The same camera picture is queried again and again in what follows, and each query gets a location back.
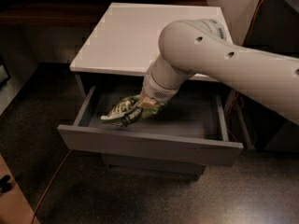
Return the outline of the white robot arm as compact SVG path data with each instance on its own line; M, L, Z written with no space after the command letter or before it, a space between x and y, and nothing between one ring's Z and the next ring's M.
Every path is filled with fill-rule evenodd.
M152 105L166 103L184 81L202 74L299 124L299 60L231 44L219 38L216 26L211 20L165 26L142 95Z

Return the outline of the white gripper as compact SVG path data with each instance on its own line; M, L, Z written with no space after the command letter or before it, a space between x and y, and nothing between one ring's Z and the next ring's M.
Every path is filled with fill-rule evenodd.
M179 89L178 74L158 74L148 72L144 76L142 96L138 101L138 107L155 108L157 102L167 103Z

